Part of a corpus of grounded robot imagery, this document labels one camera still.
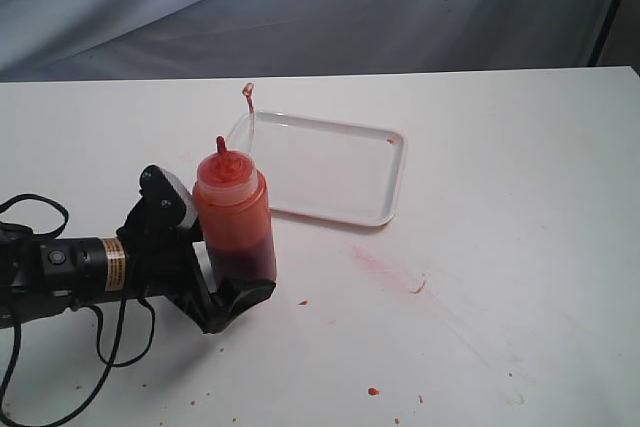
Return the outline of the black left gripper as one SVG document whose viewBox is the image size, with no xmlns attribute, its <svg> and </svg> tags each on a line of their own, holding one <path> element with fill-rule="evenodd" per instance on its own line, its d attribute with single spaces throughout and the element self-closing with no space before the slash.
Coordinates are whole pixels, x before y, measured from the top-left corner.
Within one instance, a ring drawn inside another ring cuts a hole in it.
<svg viewBox="0 0 640 427">
<path fill-rule="evenodd" d="M 276 287 L 269 279 L 226 278 L 209 294 L 194 248 L 202 233 L 195 210 L 181 200 L 138 200 L 117 237 L 128 255 L 127 296 L 163 296 L 204 333 L 221 333 Z"/>
</svg>

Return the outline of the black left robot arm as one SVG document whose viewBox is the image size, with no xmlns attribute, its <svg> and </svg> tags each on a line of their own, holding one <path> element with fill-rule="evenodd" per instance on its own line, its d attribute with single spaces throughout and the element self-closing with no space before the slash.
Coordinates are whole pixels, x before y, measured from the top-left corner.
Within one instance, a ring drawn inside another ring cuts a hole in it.
<svg viewBox="0 0 640 427">
<path fill-rule="evenodd" d="M 178 201 L 141 199 L 111 238 L 2 224 L 2 328 L 123 298 L 164 297 L 203 333 L 223 331 L 275 284 L 225 278 L 210 291 L 194 249 L 203 234 L 187 213 Z"/>
</svg>

